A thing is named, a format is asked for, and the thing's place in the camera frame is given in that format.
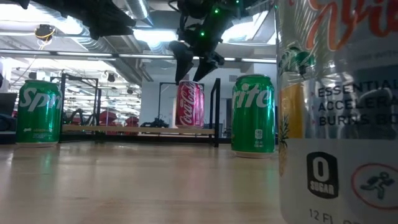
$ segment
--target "red soda can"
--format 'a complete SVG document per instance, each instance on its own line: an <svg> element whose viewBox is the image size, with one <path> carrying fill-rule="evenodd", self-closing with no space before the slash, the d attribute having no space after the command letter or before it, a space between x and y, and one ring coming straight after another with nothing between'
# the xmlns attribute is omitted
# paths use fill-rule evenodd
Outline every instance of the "red soda can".
<svg viewBox="0 0 398 224"><path fill-rule="evenodd" d="M175 125L178 128L203 128L205 94L197 82L180 81L177 90Z"/></svg>

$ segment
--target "coca-cola logo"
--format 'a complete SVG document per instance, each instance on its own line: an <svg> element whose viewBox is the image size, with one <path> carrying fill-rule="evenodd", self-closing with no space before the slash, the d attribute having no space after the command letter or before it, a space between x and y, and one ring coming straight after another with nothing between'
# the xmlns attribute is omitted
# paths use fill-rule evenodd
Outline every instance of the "coca-cola logo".
<svg viewBox="0 0 398 224"><path fill-rule="evenodd" d="M328 4L321 4L318 0L308 0L310 7L314 11L319 11L318 17L313 21L310 32L308 33L307 49L312 50L315 46L315 37L324 19L328 21L328 47L332 51L339 50L347 44L349 38L353 35L355 28L363 21L368 19L369 30L376 37L386 37L391 32L398 31L398 1L397 0L377 0L365 6L365 0L330 1ZM295 0L289 0L293 6ZM346 28L341 33L338 29L341 25Z"/></svg>
<svg viewBox="0 0 398 224"><path fill-rule="evenodd" d="M180 116L180 122L183 125L192 124L193 106L195 104L195 84L184 83L181 87L180 107L183 108L183 115Z"/></svg>

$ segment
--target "running man icon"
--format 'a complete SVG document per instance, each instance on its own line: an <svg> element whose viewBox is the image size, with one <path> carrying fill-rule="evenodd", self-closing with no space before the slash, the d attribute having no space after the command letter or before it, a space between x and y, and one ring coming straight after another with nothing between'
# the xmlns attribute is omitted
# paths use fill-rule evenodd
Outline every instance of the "running man icon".
<svg viewBox="0 0 398 224"><path fill-rule="evenodd" d="M391 186L394 182L387 172L381 172L378 177L373 176L369 178L367 181L368 184L361 185L361 189L369 191L377 190L378 199L383 200L386 193L384 187Z"/></svg>

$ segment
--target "green soda can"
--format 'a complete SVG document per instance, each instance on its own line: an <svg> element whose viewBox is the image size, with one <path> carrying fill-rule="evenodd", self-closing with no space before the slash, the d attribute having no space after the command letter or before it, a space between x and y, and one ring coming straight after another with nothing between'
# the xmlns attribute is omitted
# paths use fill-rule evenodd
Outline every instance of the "green soda can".
<svg viewBox="0 0 398 224"><path fill-rule="evenodd" d="M233 88L232 150L265 158L275 151L274 87L266 75L243 75Z"/></svg>
<svg viewBox="0 0 398 224"><path fill-rule="evenodd" d="M27 80L19 90L17 144L53 146L59 141L62 94L55 83Z"/></svg>

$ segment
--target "soda can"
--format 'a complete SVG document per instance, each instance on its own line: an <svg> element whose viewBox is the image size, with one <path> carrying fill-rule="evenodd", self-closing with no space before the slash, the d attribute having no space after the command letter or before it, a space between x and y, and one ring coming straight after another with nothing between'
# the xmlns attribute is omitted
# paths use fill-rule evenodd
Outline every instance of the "soda can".
<svg viewBox="0 0 398 224"><path fill-rule="evenodd" d="M205 94L199 83L180 81L175 116L175 125L178 128L201 129L204 127Z"/></svg>
<svg viewBox="0 0 398 224"><path fill-rule="evenodd" d="M398 1L280 0L288 224L398 221Z"/></svg>
<svg viewBox="0 0 398 224"><path fill-rule="evenodd" d="M275 151L274 87L266 75L240 76L233 88L232 150L264 158Z"/></svg>
<svg viewBox="0 0 398 224"><path fill-rule="evenodd" d="M19 90L17 141L46 147L59 141L62 94L55 83L27 80Z"/></svg>

